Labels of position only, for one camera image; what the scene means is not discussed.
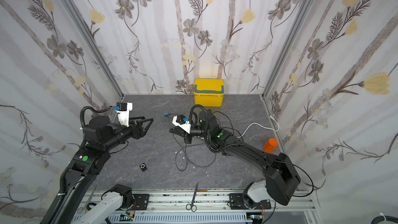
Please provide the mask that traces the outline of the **black mp3 player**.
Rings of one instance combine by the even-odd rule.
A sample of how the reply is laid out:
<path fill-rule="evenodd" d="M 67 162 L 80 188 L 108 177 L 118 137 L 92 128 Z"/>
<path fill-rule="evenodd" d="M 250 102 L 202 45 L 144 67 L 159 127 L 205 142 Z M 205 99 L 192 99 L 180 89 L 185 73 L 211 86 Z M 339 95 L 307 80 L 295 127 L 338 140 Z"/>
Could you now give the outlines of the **black mp3 player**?
<path fill-rule="evenodd" d="M 144 171 L 147 170 L 147 167 L 146 167 L 146 165 L 145 165 L 144 163 L 142 163 L 142 164 L 140 165 L 140 169 L 142 170 L 142 172 L 144 172 Z"/>

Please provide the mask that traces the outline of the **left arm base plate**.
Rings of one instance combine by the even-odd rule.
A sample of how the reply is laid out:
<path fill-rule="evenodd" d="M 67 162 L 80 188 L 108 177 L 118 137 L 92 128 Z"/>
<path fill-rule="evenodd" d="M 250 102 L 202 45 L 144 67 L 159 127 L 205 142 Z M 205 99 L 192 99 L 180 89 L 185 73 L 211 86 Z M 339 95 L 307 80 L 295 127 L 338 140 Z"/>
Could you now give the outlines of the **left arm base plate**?
<path fill-rule="evenodd" d="M 149 203 L 149 194 L 132 194 L 127 211 L 146 211 Z"/>

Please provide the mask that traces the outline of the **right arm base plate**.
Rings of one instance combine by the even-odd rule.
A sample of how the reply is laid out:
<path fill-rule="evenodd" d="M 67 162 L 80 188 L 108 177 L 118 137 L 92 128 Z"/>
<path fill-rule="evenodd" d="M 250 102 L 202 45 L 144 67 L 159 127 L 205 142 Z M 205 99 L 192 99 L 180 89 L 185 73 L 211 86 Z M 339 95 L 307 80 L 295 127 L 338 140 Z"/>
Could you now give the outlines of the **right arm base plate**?
<path fill-rule="evenodd" d="M 248 197 L 244 197 L 242 193 L 240 194 L 229 194 L 229 201 L 227 206 L 232 210 L 263 210 L 272 209 L 269 200 L 264 200 L 259 203 L 253 202 Z"/>

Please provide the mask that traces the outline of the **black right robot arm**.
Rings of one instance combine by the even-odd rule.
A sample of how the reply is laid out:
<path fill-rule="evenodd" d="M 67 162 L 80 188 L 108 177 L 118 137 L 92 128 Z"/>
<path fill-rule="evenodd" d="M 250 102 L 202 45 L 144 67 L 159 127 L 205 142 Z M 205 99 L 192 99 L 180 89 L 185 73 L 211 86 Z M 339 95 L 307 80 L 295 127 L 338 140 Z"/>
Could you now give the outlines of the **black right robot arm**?
<path fill-rule="evenodd" d="M 286 206 L 301 183 L 287 155 L 275 155 L 241 141 L 232 132 L 219 126 L 211 110 L 199 114 L 193 112 L 188 117 L 176 115 L 172 124 L 170 132 L 181 136 L 186 144 L 191 144 L 193 138 L 202 138 L 211 152 L 237 156 L 263 173 L 264 180 L 251 182 L 242 193 L 247 208 L 253 208 L 265 200 L 274 200 Z"/>

